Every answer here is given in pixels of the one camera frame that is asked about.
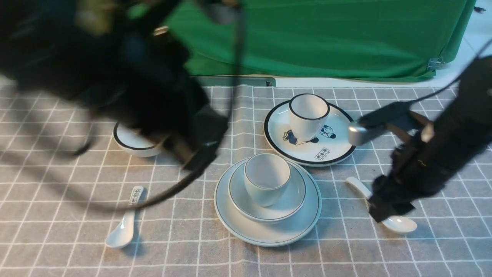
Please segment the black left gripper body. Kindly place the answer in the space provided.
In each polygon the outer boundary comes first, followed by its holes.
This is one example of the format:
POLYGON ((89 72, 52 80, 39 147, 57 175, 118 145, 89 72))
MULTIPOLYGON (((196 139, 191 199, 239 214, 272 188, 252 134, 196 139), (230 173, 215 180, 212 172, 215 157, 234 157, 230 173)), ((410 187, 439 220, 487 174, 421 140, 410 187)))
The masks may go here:
POLYGON ((123 42, 125 125, 161 145, 187 170, 204 170, 216 158, 227 129, 207 93, 185 68, 188 49, 177 40, 123 42))

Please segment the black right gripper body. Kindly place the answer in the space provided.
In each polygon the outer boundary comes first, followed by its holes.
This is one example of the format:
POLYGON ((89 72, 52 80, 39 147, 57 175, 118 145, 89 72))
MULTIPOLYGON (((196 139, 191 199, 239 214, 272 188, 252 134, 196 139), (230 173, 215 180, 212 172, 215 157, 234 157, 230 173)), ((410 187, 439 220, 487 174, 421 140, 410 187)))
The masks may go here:
POLYGON ((414 209, 415 200, 441 191, 462 168, 462 141, 421 131, 394 149, 391 158, 390 171, 371 185, 369 214, 376 222, 406 215, 414 209))

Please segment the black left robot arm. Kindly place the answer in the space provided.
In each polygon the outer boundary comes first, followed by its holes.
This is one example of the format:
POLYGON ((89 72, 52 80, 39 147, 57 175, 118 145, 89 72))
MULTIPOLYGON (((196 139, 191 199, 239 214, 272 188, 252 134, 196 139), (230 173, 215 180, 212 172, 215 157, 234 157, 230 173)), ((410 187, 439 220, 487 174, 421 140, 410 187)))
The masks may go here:
POLYGON ((52 93, 203 170, 227 119, 186 70, 181 42, 154 34, 180 3, 161 0, 132 20, 124 0, 97 0, 93 11, 84 0, 2 0, 1 74, 20 92, 52 93))

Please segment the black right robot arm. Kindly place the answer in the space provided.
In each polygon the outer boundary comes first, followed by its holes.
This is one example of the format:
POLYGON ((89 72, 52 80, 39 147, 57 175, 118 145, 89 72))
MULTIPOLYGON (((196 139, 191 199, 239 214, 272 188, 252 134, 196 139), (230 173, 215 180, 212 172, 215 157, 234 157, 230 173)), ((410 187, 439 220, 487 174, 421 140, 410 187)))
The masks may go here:
POLYGON ((412 101, 392 102, 359 119, 360 126, 384 128, 402 141, 388 175, 372 183, 369 214, 376 222, 406 215, 414 200, 436 195, 491 143, 491 63, 491 56, 476 58, 464 70, 457 96, 435 120, 412 112, 412 101))

